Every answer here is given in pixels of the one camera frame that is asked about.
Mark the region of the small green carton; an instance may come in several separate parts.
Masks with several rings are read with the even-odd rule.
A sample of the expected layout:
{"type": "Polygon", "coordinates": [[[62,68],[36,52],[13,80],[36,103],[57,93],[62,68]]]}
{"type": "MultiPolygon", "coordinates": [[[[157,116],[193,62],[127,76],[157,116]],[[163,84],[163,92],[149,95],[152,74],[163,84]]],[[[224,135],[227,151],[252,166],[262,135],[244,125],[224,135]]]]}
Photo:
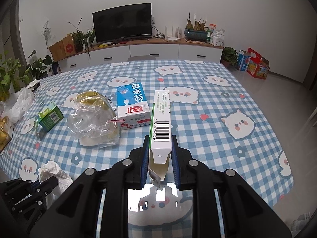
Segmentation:
{"type": "Polygon", "coordinates": [[[34,127],[36,136],[40,137],[40,131],[50,131],[63,118],[64,115],[56,102],[49,102],[35,117],[34,127]]]}

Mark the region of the large leafy plant left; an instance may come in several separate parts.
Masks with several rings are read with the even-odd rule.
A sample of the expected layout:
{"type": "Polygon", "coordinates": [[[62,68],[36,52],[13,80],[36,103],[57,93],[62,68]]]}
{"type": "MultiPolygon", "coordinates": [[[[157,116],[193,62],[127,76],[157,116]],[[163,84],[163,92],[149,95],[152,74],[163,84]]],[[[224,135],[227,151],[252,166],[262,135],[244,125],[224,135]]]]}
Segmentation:
{"type": "Polygon", "coordinates": [[[30,54],[31,63],[23,66],[20,59],[8,57],[9,51],[1,54],[1,102],[6,102],[10,98],[11,89],[14,92],[21,90],[20,83],[30,84],[33,80],[48,77],[48,68],[53,60],[50,55],[44,58],[35,58],[36,50],[30,54]]]}

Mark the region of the crumpled white tissue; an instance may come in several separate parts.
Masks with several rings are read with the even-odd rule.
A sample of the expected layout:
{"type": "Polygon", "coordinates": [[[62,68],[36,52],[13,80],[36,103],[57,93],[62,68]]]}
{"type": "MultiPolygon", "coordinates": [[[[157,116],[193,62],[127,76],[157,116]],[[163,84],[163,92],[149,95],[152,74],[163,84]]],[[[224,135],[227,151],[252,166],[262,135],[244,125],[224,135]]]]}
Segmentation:
{"type": "Polygon", "coordinates": [[[58,184],[55,188],[53,188],[53,191],[46,196],[47,208],[50,208],[53,202],[55,202],[55,200],[57,200],[59,196],[62,195],[64,191],[66,191],[73,183],[70,175],[65,173],[54,161],[48,161],[47,164],[43,164],[38,169],[38,180],[40,183],[44,182],[50,177],[56,177],[58,184]]]}

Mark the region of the blue checked tablecloth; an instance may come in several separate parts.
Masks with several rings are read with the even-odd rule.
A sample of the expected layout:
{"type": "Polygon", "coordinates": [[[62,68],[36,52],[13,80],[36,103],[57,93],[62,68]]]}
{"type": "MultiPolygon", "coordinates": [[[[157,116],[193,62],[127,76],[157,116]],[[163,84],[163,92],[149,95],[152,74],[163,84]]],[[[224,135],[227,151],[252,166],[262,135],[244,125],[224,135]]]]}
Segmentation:
{"type": "Polygon", "coordinates": [[[272,206],[293,185],[285,154],[268,120],[238,80],[221,64],[155,60],[103,64],[76,69],[40,81],[34,104],[16,123],[13,138],[1,156],[9,178],[38,178],[49,161],[77,178],[88,167],[103,170],[139,147],[149,126],[124,130],[119,143],[99,148],[81,145],[66,119],[37,138],[35,115],[51,101],[64,116],[73,111],[75,96],[96,90],[116,102],[120,85],[141,83],[149,104],[156,90],[171,95],[171,132],[179,145],[211,169],[232,168],[272,206]]]}

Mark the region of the clear plastic bag with bowl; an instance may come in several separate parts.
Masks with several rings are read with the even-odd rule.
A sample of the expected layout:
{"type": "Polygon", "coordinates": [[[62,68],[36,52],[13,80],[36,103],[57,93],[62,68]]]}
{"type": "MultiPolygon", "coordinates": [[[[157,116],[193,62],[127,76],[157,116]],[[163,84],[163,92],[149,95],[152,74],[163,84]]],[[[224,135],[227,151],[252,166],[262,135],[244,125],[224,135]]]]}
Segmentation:
{"type": "Polygon", "coordinates": [[[113,103],[96,91],[77,94],[67,118],[73,138],[83,147],[109,147],[119,142],[121,129],[113,103]]]}

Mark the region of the brown cardboard box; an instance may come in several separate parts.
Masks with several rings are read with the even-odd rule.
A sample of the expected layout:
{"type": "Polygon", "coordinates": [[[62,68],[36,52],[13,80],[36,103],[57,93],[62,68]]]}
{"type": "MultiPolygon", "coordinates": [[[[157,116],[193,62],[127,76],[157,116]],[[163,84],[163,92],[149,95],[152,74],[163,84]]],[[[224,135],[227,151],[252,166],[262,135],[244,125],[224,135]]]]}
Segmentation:
{"type": "Polygon", "coordinates": [[[76,54],[74,40],[71,35],[64,37],[61,41],[51,45],[48,49],[55,62],[76,54]]]}

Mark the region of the white tv cabinet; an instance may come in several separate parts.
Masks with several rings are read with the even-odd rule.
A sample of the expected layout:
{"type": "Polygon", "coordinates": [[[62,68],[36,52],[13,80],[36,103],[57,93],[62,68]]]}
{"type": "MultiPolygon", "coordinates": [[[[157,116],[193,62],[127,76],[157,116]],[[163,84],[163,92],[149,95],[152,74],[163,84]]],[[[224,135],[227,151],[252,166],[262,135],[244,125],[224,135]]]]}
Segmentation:
{"type": "Polygon", "coordinates": [[[89,53],[80,52],[71,55],[58,62],[60,70],[71,70],[125,62],[130,57],[152,56],[157,60],[191,60],[209,61],[219,63],[221,61],[222,47],[194,41],[166,41],[152,38],[148,40],[134,40],[126,44],[116,44],[106,47],[95,46],[89,53]]]}

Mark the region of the gold snack bag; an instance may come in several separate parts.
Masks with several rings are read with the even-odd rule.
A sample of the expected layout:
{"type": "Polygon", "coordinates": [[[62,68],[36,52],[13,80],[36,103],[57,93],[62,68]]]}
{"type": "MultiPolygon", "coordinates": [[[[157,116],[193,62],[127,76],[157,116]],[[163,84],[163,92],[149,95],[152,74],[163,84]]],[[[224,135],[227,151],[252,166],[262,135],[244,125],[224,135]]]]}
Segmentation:
{"type": "Polygon", "coordinates": [[[0,152],[2,153],[3,149],[12,139],[12,134],[14,130],[14,124],[8,116],[5,116],[1,119],[0,123],[0,152]]]}

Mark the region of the small green floor plant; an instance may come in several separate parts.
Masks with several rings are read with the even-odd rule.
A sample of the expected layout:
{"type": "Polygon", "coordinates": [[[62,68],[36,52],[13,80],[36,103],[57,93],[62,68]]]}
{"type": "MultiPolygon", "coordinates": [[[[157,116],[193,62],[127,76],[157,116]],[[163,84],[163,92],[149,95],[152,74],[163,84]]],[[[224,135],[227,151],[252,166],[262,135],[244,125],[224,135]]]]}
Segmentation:
{"type": "Polygon", "coordinates": [[[238,54],[235,49],[232,47],[225,47],[222,50],[221,60],[220,62],[226,66],[235,66],[238,61],[238,54]]]}

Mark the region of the blue white milk carton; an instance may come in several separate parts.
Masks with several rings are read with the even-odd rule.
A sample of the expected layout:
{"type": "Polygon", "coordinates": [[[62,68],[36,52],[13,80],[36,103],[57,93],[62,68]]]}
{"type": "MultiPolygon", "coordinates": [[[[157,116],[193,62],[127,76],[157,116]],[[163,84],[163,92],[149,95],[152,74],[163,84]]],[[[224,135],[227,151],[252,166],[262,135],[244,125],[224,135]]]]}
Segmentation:
{"type": "Polygon", "coordinates": [[[116,102],[117,117],[123,130],[150,125],[150,108],[140,82],[118,87],[116,102]]]}

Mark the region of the blue bonsai planter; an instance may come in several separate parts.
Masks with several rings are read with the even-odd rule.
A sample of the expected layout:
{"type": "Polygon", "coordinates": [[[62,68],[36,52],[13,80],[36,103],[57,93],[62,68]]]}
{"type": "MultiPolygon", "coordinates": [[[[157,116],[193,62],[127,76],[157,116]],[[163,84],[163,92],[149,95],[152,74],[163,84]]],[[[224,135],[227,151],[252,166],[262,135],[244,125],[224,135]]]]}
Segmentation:
{"type": "Polygon", "coordinates": [[[206,21],[202,19],[197,20],[194,14],[194,23],[191,22],[191,14],[187,18],[187,24],[184,29],[184,38],[193,40],[207,42],[207,31],[206,31],[206,21]]]}

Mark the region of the potted plant beside tv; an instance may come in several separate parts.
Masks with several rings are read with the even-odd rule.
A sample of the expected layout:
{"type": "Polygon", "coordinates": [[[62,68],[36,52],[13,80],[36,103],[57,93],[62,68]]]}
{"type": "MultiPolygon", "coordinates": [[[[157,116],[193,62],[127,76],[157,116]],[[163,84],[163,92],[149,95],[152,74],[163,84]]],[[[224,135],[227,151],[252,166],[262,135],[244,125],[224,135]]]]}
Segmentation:
{"type": "Polygon", "coordinates": [[[79,26],[81,24],[81,21],[82,18],[80,18],[76,26],[69,22],[76,30],[71,34],[71,36],[74,42],[76,53],[85,52],[90,58],[90,49],[92,48],[92,44],[95,39],[95,29],[94,27],[92,27],[91,29],[88,29],[87,32],[80,30],[79,26]]]}

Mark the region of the white plastic bag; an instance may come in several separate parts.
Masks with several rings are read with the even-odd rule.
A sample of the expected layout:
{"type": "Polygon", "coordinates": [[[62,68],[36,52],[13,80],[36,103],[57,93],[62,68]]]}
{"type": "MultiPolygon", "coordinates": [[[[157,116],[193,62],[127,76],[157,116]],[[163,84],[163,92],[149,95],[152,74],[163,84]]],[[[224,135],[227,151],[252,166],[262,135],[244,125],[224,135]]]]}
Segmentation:
{"type": "Polygon", "coordinates": [[[11,93],[10,98],[1,102],[1,119],[8,117],[12,123],[18,122],[34,102],[34,93],[28,88],[11,93]]]}

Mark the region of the black television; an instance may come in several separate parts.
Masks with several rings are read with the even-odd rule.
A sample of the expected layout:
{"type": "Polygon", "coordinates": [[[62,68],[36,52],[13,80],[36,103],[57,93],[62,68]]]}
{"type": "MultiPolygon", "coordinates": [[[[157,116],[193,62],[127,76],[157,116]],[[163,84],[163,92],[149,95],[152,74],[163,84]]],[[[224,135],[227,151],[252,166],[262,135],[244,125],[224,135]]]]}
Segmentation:
{"type": "Polygon", "coordinates": [[[123,5],[92,14],[96,42],[152,35],[152,4],[123,5]]]}

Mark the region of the white router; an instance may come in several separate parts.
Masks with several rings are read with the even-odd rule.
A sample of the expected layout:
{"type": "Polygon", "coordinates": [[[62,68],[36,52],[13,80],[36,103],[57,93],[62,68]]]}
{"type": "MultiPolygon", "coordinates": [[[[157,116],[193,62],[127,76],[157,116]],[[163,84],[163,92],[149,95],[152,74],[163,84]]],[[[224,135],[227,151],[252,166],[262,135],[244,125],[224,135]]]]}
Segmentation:
{"type": "Polygon", "coordinates": [[[180,27],[171,28],[171,33],[168,32],[168,28],[164,28],[164,39],[169,42],[177,42],[182,39],[182,29],[180,27]]]}

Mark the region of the white green carton box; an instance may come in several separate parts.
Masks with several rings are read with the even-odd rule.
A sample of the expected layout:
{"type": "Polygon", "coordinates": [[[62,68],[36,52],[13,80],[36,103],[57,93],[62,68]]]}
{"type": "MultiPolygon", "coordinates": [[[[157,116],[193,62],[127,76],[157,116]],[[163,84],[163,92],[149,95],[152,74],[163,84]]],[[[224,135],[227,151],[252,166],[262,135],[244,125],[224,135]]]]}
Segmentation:
{"type": "Polygon", "coordinates": [[[156,90],[150,127],[148,173],[157,187],[164,181],[168,172],[171,150],[170,92],[156,90]]]}

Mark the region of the colourful boxes on floor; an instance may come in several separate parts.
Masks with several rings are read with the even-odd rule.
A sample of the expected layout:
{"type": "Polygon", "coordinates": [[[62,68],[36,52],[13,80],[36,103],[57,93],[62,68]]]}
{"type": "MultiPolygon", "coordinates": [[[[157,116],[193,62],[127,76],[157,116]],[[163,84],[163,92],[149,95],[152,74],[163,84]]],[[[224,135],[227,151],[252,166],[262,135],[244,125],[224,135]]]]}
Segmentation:
{"type": "Polygon", "coordinates": [[[254,78],[265,80],[269,73],[270,65],[266,58],[249,47],[246,51],[239,50],[236,69],[245,71],[254,78]]]}

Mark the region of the grey chair back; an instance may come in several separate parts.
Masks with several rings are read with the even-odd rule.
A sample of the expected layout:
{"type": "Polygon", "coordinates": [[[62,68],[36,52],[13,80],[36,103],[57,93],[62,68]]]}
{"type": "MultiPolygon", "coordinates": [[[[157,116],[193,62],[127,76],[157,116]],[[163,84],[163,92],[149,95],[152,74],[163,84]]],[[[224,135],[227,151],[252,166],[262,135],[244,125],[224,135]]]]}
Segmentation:
{"type": "Polygon", "coordinates": [[[156,57],[152,55],[141,55],[141,56],[134,56],[127,59],[129,62],[131,61],[147,61],[147,60],[156,60],[156,57]]]}

